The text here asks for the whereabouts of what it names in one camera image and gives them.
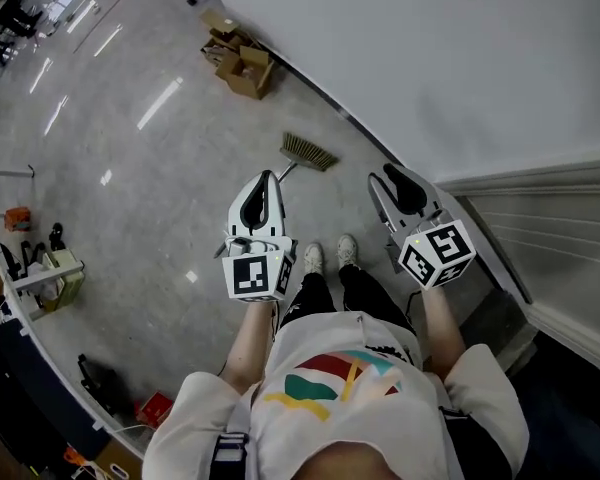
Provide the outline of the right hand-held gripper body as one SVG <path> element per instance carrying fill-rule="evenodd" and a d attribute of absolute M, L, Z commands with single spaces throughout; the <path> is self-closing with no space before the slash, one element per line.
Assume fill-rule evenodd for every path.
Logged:
<path fill-rule="evenodd" d="M 476 249 L 459 219 L 446 209 L 418 215 L 384 215 L 389 229 L 386 249 L 396 273 L 408 273 L 422 289 L 458 278 L 474 260 Z"/>

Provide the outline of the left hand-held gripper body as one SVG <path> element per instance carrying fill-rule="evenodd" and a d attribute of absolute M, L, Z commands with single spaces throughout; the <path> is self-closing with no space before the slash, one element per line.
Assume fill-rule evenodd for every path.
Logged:
<path fill-rule="evenodd" d="M 288 236 L 228 236 L 222 258 L 228 296 L 239 301 L 281 301 L 296 261 Z"/>

